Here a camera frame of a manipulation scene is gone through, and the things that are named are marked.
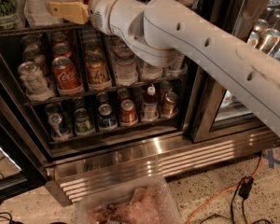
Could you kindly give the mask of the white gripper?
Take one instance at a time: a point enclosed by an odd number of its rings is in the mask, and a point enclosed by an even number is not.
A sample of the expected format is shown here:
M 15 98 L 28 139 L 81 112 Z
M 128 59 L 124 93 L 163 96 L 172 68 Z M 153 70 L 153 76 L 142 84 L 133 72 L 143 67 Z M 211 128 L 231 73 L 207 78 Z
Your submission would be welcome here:
M 106 35 L 111 35 L 110 15 L 118 0 L 89 0 L 88 6 L 79 1 L 51 0 L 46 3 L 48 12 L 55 17 L 85 24 L 89 20 L 92 26 Z

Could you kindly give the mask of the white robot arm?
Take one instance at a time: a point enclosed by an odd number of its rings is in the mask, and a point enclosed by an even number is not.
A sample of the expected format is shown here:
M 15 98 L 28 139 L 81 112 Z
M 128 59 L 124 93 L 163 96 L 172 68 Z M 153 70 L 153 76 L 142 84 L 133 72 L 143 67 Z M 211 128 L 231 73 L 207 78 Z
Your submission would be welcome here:
M 121 38 L 145 62 L 166 67 L 182 53 L 280 137 L 280 62 L 175 0 L 47 0 L 47 11 Z

